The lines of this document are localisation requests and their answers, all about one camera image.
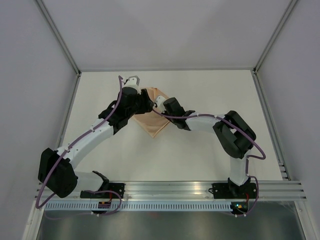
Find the peach cloth napkin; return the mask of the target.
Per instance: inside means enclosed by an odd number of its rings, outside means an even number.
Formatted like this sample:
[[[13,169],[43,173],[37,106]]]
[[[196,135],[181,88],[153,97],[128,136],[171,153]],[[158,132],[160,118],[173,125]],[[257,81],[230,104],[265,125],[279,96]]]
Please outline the peach cloth napkin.
[[[161,90],[155,87],[147,87],[149,98],[154,102],[158,96],[162,96],[165,99],[169,97]],[[134,121],[142,127],[142,129],[149,134],[150,137],[155,138],[169,123],[165,117],[159,116],[156,113],[147,112],[145,114],[138,114],[132,117]]]

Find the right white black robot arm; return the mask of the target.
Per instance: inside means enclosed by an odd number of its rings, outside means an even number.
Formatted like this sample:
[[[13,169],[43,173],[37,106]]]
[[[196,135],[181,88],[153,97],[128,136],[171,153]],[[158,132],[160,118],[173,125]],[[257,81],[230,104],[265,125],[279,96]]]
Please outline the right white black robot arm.
[[[166,99],[157,96],[155,105],[158,112],[166,115],[179,129],[213,133],[217,136],[222,148],[230,156],[228,192],[235,198],[241,197],[250,183],[248,152],[254,146],[251,141],[256,139],[256,134],[241,116],[233,110],[221,116],[201,116],[194,110],[184,110],[174,97]]]

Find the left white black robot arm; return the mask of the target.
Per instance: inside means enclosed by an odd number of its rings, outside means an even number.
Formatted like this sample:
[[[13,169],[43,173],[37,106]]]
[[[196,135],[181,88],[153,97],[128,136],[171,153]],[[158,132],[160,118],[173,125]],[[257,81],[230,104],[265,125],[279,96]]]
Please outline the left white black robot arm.
[[[67,197],[77,187],[81,196],[93,193],[98,198],[104,198],[108,195],[110,181],[106,176],[98,171],[76,173],[75,168],[101,142],[125,127],[133,115],[150,113],[154,106],[145,88],[137,91],[125,86],[118,97],[119,100],[111,102],[90,129],[74,142],[42,152],[38,180],[58,197]]]

